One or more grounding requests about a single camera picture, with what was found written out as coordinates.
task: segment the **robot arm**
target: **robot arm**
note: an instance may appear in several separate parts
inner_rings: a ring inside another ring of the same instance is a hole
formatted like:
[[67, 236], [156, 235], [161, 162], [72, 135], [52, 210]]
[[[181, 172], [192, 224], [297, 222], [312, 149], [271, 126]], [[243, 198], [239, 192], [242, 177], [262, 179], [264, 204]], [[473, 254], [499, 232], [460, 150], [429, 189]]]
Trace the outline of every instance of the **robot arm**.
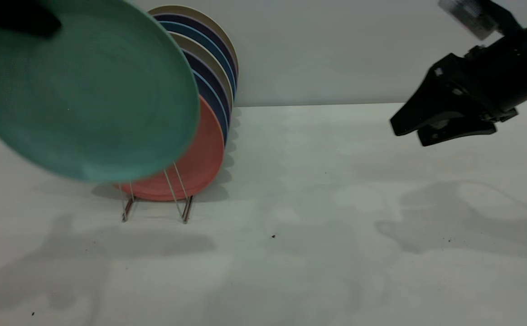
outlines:
[[61, 27], [60, 20], [37, 0], [0, 0], [0, 29], [50, 38]]
[[497, 132], [527, 101], [527, 28], [490, 0], [441, 0], [440, 6], [479, 39], [503, 37], [464, 58], [448, 54], [429, 69], [416, 93], [390, 120], [396, 136], [417, 131], [423, 146]]

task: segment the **white wall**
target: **white wall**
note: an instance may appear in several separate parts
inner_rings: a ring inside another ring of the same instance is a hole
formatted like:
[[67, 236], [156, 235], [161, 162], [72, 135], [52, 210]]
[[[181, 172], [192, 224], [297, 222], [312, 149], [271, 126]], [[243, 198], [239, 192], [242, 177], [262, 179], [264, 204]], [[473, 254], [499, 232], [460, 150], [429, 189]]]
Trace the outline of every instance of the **white wall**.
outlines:
[[[240, 60], [238, 106], [406, 101], [434, 62], [478, 43], [437, 0], [134, 1], [219, 22]], [[527, 1], [497, 2], [527, 26]]]

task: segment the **stack of plates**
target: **stack of plates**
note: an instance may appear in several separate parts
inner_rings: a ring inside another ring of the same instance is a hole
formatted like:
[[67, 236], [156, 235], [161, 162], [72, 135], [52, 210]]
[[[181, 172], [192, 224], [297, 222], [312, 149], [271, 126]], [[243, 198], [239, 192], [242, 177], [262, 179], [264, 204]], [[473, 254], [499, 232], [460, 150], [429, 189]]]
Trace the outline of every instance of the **stack of plates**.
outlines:
[[[197, 194], [217, 175], [223, 160], [237, 91], [239, 66], [229, 37], [207, 15], [185, 6], [161, 6], [149, 11], [170, 33], [187, 59], [199, 89], [201, 120], [193, 143], [167, 170], [176, 199]], [[130, 183], [121, 184], [131, 193]], [[164, 173], [132, 183], [132, 193], [156, 201], [173, 200]]]

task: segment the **plate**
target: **plate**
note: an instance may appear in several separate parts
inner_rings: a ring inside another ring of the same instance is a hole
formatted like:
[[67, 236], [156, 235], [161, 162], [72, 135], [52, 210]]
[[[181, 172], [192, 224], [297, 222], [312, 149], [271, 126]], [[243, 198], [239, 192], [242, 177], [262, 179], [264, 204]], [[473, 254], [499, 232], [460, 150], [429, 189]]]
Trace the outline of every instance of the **plate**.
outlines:
[[172, 37], [121, 0], [48, 0], [50, 40], [0, 29], [0, 138], [29, 161], [96, 182], [176, 161], [199, 122], [198, 89]]
[[237, 61], [237, 53], [235, 51], [235, 48], [233, 47], [233, 43], [229, 39], [229, 36], [225, 31], [219, 26], [211, 17], [207, 16], [206, 14], [200, 12], [199, 10], [185, 7], [185, 6], [176, 6], [176, 5], [168, 5], [168, 6], [160, 6], [155, 9], [152, 9], [149, 11], [149, 14], [155, 16], [160, 14], [179, 14], [182, 16], [191, 17], [195, 20], [201, 21], [204, 25], [207, 25], [210, 29], [213, 29], [219, 37], [225, 42], [225, 45], [228, 47], [228, 49], [231, 50], [231, 54], [233, 56], [233, 61], [235, 62], [236, 70], [239, 72], [239, 62]]
[[201, 94], [205, 101], [207, 101], [207, 103], [217, 116], [217, 120], [221, 125], [223, 140], [225, 143], [227, 143], [227, 132], [229, 131], [229, 127], [227, 124], [227, 115], [225, 113], [225, 107], [223, 106], [221, 99], [217, 96], [217, 93], [214, 91], [213, 87], [209, 85], [209, 83], [207, 82], [207, 80], [205, 80], [203, 76], [201, 76], [198, 72], [195, 72], [194, 70], [193, 76], [195, 76], [195, 82], [197, 82], [197, 87], [199, 87], [199, 94]]
[[201, 62], [201, 60], [199, 60], [193, 54], [188, 53], [186, 50], [183, 50], [183, 54], [185, 55], [185, 58], [187, 58], [187, 62], [189, 62], [191, 65], [191, 69], [193, 69], [194, 72], [197, 72], [205, 79], [205, 81], [207, 81], [207, 83], [215, 91], [217, 97], [223, 103], [225, 115], [227, 118], [227, 126], [229, 127], [231, 122], [231, 103], [228, 101], [227, 95], [225, 95], [225, 91], [223, 90], [221, 82], [204, 62]]
[[233, 74], [232, 65], [229, 63], [229, 61], [227, 61], [227, 58], [225, 58], [225, 55], [223, 54], [221, 49], [219, 49], [217, 45], [213, 41], [211, 41], [211, 39], [209, 39], [205, 34], [187, 25], [174, 23], [172, 21], [160, 21], [159, 23], [166, 30], [190, 37], [197, 41], [199, 44], [203, 45], [207, 50], [209, 50], [209, 52], [211, 52], [211, 54], [213, 54], [214, 57], [217, 58], [219, 63], [224, 68], [225, 73], [229, 77], [229, 81], [231, 81], [233, 89], [233, 97], [235, 97], [235, 93], [237, 90], [237, 80]]
[[[185, 154], [177, 161], [181, 179], [185, 186], [187, 196], [192, 196], [207, 187], [221, 169], [224, 156], [224, 141], [222, 130], [207, 101], [201, 97], [201, 120], [193, 143]], [[176, 199], [185, 198], [183, 188], [179, 182], [179, 177], [174, 169], [167, 170], [170, 184], [176, 195]], [[130, 196], [130, 184], [121, 184], [122, 190]], [[173, 196], [170, 192], [169, 184], [164, 177], [164, 172], [160, 171], [149, 179], [132, 183], [133, 194], [138, 198], [156, 201], [171, 201]]]
[[173, 32], [171, 32], [170, 35], [173, 37], [175, 42], [181, 47], [181, 49], [187, 51], [188, 53], [192, 53], [194, 56], [199, 58], [199, 60], [207, 64], [211, 71], [214, 72], [215, 76], [217, 76], [217, 79], [222, 83], [222, 86], [225, 90], [225, 94], [231, 102], [231, 108], [233, 110], [234, 104], [231, 83], [225, 73], [225, 70], [223, 69], [219, 61], [217, 61], [217, 58], [215, 58], [213, 54], [209, 52], [209, 50], [205, 49], [203, 45], [197, 43], [195, 40], [189, 37]]
[[204, 25], [201, 23], [201, 21], [195, 20], [191, 17], [183, 16], [180, 14], [158, 14], [153, 16], [154, 19], [158, 21], [174, 21], [175, 23], [180, 23], [187, 25], [189, 27], [193, 27], [193, 29], [196, 29], [197, 31], [205, 34], [211, 41], [213, 41], [217, 47], [223, 52], [223, 55], [227, 59], [228, 62], [231, 62], [231, 68], [233, 70], [233, 75], [236, 77], [236, 83], [237, 79], [239, 78], [239, 74], [237, 73], [237, 67], [234, 62], [234, 58], [231, 54], [231, 50], [225, 45], [225, 42], [213, 31], [213, 29], [210, 29], [207, 25]]

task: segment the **red plate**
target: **red plate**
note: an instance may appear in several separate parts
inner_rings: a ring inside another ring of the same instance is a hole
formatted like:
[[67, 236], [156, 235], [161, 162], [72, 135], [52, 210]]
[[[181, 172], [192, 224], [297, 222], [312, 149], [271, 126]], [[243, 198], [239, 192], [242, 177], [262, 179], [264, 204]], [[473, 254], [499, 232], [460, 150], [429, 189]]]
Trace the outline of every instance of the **red plate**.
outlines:
[[[201, 120], [193, 143], [185, 152], [183, 157], [177, 161], [177, 168], [183, 180], [187, 196], [192, 196], [206, 188], [217, 176], [225, 151], [223, 135], [215, 113], [209, 107], [205, 99], [201, 98]], [[179, 177], [174, 169], [170, 167], [167, 171], [170, 184], [173, 186], [176, 198], [185, 198]], [[122, 190], [131, 194], [128, 183], [122, 184]], [[149, 179], [132, 183], [132, 190], [136, 197], [146, 200], [171, 201], [173, 195], [169, 184], [160, 171]]]

